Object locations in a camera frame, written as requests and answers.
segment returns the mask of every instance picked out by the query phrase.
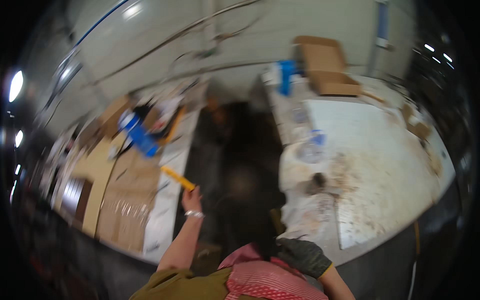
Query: bracelet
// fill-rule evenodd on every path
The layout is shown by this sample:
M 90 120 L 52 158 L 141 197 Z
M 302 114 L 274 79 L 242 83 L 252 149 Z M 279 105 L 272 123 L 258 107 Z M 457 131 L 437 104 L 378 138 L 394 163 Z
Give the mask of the bracelet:
M 203 219 L 205 215 L 202 212 L 197 212 L 196 210 L 189 210 L 185 213 L 186 216 L 194 216 L 195 218 Z

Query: blue bottle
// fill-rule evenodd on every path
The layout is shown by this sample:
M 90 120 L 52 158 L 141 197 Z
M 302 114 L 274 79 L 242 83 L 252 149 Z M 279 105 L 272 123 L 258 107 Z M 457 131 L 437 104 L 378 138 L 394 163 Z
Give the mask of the blue bottle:
M 158 144 L 143 128 L 140 118 L 131 110 L 126 110 L 119 119 L 119 128 L 125 130 L 136 146 L 145 156 L 152 157 L 159 150 Z
M 290 96 L 290 93 L 291 93 L 290 77 L 297 72 L 295 68 L 295 61 L 279 60 L 278 64 L 280 65 L 280 70 L 282 71 L 282 83 L 280 84 L 278 90 L 281 94 L 285 96 Z

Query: gray work glove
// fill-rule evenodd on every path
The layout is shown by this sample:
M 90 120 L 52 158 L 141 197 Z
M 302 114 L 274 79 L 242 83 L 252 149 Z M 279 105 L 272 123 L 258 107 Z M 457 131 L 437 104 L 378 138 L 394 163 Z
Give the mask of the gray work glove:
M 305 275 L 318 279 L 332 266 L 322 249 L 311 241 L 281 238 L 276 243 L 281 246 L 278 257 Z

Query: yellow utility knife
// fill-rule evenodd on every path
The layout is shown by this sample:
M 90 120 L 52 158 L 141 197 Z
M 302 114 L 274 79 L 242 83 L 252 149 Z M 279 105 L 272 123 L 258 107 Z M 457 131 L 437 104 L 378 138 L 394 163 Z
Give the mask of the yellow utility knife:
M 169 175 L 170 177 L 172 177 L 173 179 L 178 181 L 186 190 L 193 191 L 193 189 L 195 188 L 195 185 L 193 183 L 188 181 L 185 177 L 180 176 L 179 174 L 177 174 L 174 170 L 170 169 L 169 167 L 162 166 L 162 167 L 160 167 L 160 170 L 162 170 L 167 175 Z

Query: white paneled wall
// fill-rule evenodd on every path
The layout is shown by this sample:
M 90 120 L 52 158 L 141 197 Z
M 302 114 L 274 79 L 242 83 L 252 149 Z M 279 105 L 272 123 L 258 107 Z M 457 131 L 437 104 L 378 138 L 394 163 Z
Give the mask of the white paneled wall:
M 180 54 L 206 47 L 203 27 L 175 40 L 124 71 L 96 86 L 92 83 L 158 45 L 163 39 L 191 22 L 204 17 L 207 0 L 130 0 L 98 25 L 80 44 L 84 68 L 62 93 L 56 115 L 48 125 L 58 134 L 67 120 L 72 121 L 90 110 L 146 83 L 164 78 L 170 63 Z M 240 0 L 211 0 L 222 9 Z M 68 8 L 75 41 L 108 12 L 118 1 L 77 0 Z M 324 36 L 339 40 L 351 72 L 363 74 L 370 59 L 377 22 L 375 0 L 264 0 L 229 11 L 215 18 L 217 33 L 234 32 L 259 13 L 262 18 L 241 35 L 220 44 L 219 53 L 202 61 L 179 60 L 175 73 L 204 66 L 246 60 L 286 59 L 290 43 L 297 35 Z M 59 20 L 52 8 L 40 22 L 37 31 L 42 38 L 32 38 L 25 49 L 24 64 L 29 82 L 36 87 L 29 104 L 42 107 L 42 93 L 63 56 L 72 44 L 55 34 L 48 20 Z M 408 68 L 415 36 L 413 0 L 391 0 L 389 8 L 389 42 L 396 49 L 379 51 L 376 74 L 383 72 L 402 77 Z M 227 69 L 213 73 L 239 98 L 247 96 L 250 85 L 264 65 Z

